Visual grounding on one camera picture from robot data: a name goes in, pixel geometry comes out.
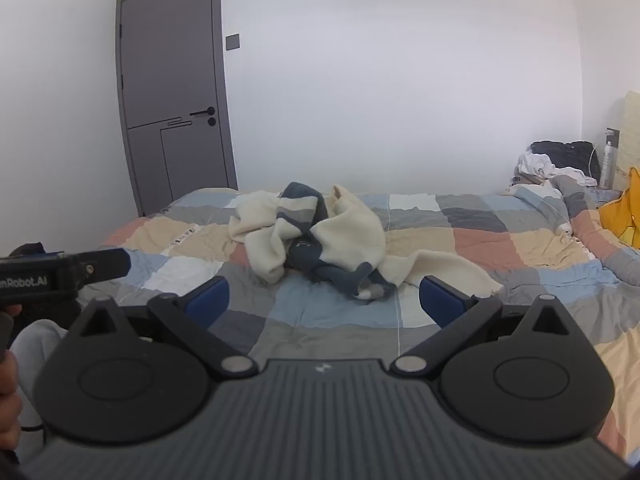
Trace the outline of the person's left hand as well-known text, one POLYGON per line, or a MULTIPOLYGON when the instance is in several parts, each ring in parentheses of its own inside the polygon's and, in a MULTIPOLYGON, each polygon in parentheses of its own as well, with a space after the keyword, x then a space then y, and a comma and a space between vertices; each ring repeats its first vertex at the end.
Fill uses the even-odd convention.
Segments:
POLYGON ((21 308, 21 306, 11 306, 1 310, 0 434, 2 452, 13 452, 20 440, 21 433, 18 416, 21 414, 22 400, 17 393, 17 362, 14 355, 8 350, 13 330, 13 319, 21 312, 21 308))

